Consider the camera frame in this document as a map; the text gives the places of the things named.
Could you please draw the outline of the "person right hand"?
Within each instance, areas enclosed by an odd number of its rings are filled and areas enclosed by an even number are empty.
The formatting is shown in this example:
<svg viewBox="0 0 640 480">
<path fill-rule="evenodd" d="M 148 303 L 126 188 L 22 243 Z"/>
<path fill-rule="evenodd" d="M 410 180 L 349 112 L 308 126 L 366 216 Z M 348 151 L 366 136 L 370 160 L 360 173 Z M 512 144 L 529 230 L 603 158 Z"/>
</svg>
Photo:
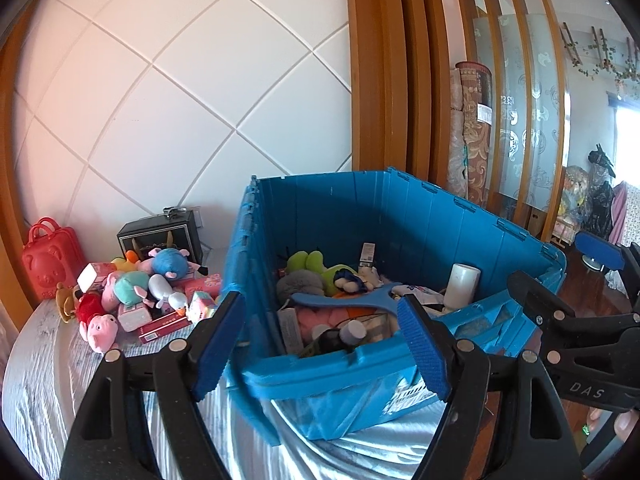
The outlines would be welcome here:
<svg viewBox="0 0 640 480">
<path fill-rule="evenodd" d="M 588 479 L 621 479 L 625 462 L 639 452 L 639 411 L 614 413 L 592 408 L 586 428 L 586 446 L 580 453 Z"/>
</svg>

